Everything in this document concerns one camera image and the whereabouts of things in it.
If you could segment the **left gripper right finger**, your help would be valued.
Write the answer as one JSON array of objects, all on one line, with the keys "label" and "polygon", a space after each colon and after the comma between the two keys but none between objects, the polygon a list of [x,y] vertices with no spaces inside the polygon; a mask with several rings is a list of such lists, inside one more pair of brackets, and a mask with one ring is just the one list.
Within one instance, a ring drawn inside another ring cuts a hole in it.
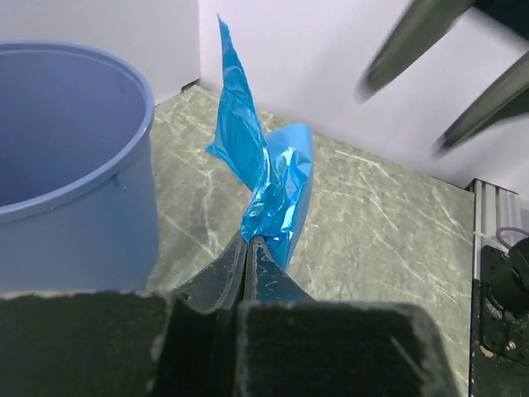
[{"label": "left gripper right finger", "polygon": [[236,315],[240,396],[455,396],[440,332],[415,304],[312,299],[260,237]]}]

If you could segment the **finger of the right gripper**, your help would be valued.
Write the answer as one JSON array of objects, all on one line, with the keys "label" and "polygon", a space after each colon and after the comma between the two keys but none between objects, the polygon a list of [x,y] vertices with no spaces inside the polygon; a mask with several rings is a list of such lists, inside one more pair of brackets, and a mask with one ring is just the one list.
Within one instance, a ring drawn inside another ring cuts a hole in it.
[{"label": "finger of the right gripper", "polygon": [[434,151],[452,151],[493,124],[528,114],[528,52],[495,79],[443,132]]},{"label": "finger of the right gripper", "polygon": [[359,81],[360,98],[371,98],[394,81],[435,45],[473,4],[470,0],[410,2]]}]

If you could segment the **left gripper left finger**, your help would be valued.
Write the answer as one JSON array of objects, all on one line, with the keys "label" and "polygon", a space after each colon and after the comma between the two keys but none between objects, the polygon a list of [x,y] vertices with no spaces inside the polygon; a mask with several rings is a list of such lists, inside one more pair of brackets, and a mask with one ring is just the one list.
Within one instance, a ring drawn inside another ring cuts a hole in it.
[{"label": "left gripper left finger", "polygon": [[247,244],[167,291],[1,296],[4,396],[230,396]]}]

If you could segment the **blue plastic trash bin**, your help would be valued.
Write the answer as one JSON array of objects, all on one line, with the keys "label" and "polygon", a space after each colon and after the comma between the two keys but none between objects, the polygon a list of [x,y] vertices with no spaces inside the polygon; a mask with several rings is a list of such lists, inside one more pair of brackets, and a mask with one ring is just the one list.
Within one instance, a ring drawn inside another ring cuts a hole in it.
[{"label": "blue plastic trash bin", "polygon": [[1,44],[1,289],[144,289],[159,253],[154,99],[83,45]]}]

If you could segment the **blue trash bag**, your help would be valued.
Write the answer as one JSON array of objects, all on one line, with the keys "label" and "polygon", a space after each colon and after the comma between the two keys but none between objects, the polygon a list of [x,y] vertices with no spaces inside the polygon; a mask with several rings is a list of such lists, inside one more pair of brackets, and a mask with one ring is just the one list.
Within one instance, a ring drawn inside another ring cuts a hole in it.
[{"label": "blue trash bag", "polygon": [[245,241],[263,237],[273,259],[287,269],[312,194],[312,130],[296,123],[264,132],[229,27],[224,21],[218,26],[223,87],[215,137],[206,150],[223,160],[251,192],[241,220]]}]

